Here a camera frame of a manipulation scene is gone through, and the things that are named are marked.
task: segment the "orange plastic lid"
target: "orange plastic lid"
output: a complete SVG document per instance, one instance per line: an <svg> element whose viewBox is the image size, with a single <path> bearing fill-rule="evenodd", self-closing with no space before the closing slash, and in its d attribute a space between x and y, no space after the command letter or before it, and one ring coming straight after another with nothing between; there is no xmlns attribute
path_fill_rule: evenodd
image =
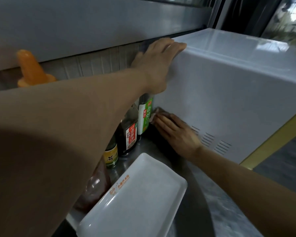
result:
<svg viewBox="0 0 296 237"><path fill-rule="evenodd" d="M54 76L44 73L43 68L30 51L18 51L17 58L23 74L23 77L18 81L19 87L28 87L56 81Z"/></svg>

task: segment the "white rectangular plate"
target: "white rectangular plate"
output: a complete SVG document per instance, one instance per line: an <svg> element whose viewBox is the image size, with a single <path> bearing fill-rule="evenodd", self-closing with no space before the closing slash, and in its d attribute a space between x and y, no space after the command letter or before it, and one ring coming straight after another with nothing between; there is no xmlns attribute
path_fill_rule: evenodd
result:
<svg viewBox="0 0 296 237"><path fill-rule="evenodd" d="M165 237L187 188L184 178L142 153L84 217L79 237Z"/></svg>

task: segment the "person's right hand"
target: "person's right hand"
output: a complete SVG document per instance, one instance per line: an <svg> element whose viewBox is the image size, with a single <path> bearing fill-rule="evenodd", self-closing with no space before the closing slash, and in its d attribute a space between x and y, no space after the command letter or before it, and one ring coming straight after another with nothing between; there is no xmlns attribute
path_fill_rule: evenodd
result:
<svg viewBox="0 0 296 237"><path fill-rule="evenodd" d="M156 114L154 117L154 125L165 138L178 155L187 160L193 160L197 151L203 147L201 141L194 131L174 114L170 114L168 119L162 114Z"/></svg>
<svg viewBox="0 0 296 237"><path fill-rule="evenodd" d="M173 58L185 48L185 43L161 38L150 44L145 54L138 52L131 68L137 69L145 76L148 93L158 94L166 89L169 66Z"/></svg>

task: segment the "red and white label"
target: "red and white label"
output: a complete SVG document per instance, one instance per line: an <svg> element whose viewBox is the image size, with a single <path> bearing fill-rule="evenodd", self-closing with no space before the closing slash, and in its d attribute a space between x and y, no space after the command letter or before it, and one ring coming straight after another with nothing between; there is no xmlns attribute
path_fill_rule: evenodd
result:
<svg viewBox="0 0 296 237"><path fill-rule="evenodd" d="M132 147L137 139L137 123L134 123L126 130L126 149Z"/></svg>

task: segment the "yellow edge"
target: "yellow edge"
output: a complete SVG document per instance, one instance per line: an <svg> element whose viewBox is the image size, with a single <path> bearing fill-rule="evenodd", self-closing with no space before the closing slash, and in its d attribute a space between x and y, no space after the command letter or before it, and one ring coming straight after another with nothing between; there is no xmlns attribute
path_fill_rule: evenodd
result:
<svg viewBox="0 0 296 237"><path fill-rule="evenodd" d="M296 115L253 151L240 165L250 170L296 136Z"/></svg>

